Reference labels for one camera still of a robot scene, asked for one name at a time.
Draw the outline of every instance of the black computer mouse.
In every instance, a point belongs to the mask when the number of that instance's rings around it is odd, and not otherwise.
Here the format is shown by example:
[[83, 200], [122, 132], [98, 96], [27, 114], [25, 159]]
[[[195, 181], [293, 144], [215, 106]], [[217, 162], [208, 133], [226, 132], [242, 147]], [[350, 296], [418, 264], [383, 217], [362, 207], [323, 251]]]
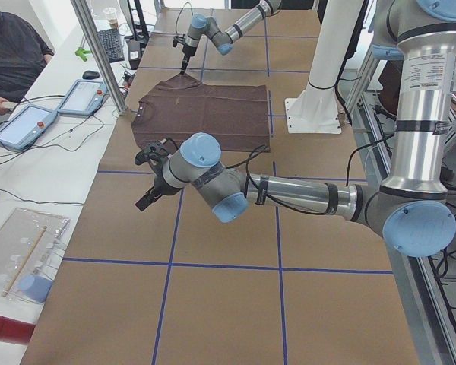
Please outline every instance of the black computer mouse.
[[95, 78], [98, 78], [100, 76], [100, 73], [98, 71], [85, 71], [83, 73], [83, 79], [84, 80], [93, 80]]

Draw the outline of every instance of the tablet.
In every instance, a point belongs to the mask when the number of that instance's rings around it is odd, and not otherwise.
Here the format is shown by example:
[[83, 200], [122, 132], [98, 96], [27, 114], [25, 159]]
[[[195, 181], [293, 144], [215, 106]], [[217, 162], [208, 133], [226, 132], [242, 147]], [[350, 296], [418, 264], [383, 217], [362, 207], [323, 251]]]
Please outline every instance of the tablet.
[[29, 104], [0, 128], [0, 144], [20, 151], [32, 145], [54, 123], [55, 110]]
[[96, 80], [76, 80], [57, 108], [59, 114], [92, 116], [106, 94], [106, 85]]

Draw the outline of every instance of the green object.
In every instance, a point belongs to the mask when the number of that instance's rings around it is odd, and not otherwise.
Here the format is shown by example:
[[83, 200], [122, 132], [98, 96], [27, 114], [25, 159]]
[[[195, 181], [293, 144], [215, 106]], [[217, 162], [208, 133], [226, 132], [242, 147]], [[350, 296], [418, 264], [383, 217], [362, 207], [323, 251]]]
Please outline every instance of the green object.
[[78, 49], [76, 49], [76, 52], [74, 52], [76, 56], [78, 56], [85, 62], [88, 60], [88, 58], [86, 57], [86, 54], [88, 53], [91, 53], [91, 51], [89, 51], [88, 49], [84, 49], [83, 47], [78, 47]]

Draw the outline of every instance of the wooden stick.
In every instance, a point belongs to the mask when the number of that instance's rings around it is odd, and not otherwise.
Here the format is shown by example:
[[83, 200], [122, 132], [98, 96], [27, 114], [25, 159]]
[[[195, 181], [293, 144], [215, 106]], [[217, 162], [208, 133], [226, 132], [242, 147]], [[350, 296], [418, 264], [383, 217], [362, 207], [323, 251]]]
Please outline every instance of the wooden stick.
[[7, 287], [3, 290], [2, 297], [6, 297], [8, 292], [10, 291], [10, 289], [12, 289], [12, 287], [14, 286], [15, 281], [18, 278], [18, 275], [21, 274], [22, 269], [24, 268], [25, 264], [27, 264], [27, 261], [29, 261], [30, 255], [32, 255], [32, 252], [36, 249], [37, 245], [39, 244], [39, 241], [43, 238], [43, 235], [46, 232], [46, 230], [47, 230], [47, 226], [42, 227], [42, 229], [39, 233], [39, 236], [36, 238], [33, 245], [30, 247], [29, 252], [24, 257], [24, 260], [22, 260], [22, 263], [19, 266], [19, 268], [17, 269], [17, 272], [15, 273], [14, 277], [12, 278], [12, 280], [10, 280]]

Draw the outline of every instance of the red cylinder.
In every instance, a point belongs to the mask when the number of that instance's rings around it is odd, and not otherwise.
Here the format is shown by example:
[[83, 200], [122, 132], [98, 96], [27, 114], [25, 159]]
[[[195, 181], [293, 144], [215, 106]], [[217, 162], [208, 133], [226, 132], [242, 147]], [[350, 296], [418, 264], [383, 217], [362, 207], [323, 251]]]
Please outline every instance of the red cylinder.
[[28, 344], [36, 328], [31, 323], [0, 316], [0, 341], [10, 344]]

